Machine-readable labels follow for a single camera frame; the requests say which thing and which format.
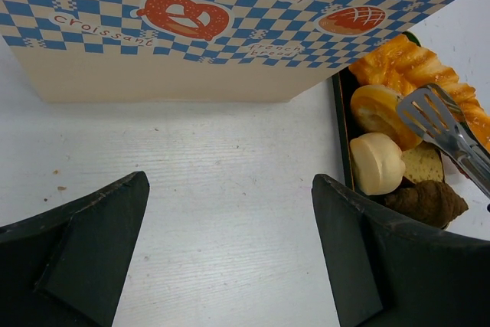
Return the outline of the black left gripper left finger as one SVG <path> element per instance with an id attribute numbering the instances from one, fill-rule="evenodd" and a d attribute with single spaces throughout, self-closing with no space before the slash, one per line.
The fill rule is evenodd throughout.
<path id="1" fill-rule="evenodd" d="M 111 326 L 149 197 L 144 172 L 1 228 L 3 326 Z"/>

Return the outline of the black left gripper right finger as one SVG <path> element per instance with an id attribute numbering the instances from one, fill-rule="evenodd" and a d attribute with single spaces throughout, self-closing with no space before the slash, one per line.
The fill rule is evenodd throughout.
<path id="1" fill-rule="evenodd" d="M 318 174 L 315 220 L 343 326 L 487 326 L 489 243 L 430 227 Z"/>

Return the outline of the small pale round bun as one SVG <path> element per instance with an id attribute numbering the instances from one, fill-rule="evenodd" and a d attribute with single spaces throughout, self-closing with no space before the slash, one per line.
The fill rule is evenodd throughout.
<path id="1" fill-rule="evenodd" d="M 349 142 L 354 179 L 366 195 L 385 195 L 402 182 L 406 165 L 400 147 L 387 135 L 370 132 Z"/>

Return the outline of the round glazed bun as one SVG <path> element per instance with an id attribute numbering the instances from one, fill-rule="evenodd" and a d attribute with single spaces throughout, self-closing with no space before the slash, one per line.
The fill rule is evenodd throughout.
<path id="1" fill-rule="evenodd" d="M 390 137 L 402 151 L 417 147 L 422 139 L 413 133 L 397 115 L 397 104 L 403 96 L 383 85 L 357 88 L 350 100 L 355 122 L 365 132 L 379 132 Z"/>

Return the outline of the metal serving tongs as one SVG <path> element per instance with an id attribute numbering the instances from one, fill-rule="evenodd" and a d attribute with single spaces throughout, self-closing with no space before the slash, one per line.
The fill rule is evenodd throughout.
<path id="1" fill-rule="evenodd" d="M 489 152 L 469 128 L 463 111 L 440 86 L 428 83 L 396 106 L 402 122 L 438 147 L 485 195 L 489 195 Z"/>

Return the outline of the long twisted pastry bread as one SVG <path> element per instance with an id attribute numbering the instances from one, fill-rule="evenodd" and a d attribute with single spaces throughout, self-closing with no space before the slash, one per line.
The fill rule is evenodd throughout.
<path id="1" fill-rule="evenodd" d="M 348 69 L 360 85 L 384 85 L 402 96 L 434 83 L 443 88 L 463 111 L 475 137 L 489 148 L 489 115 L 476 98 L 475 88 L 441 63 L 437 54 L 410 41 L 404 34 L 381 45 Z"/>

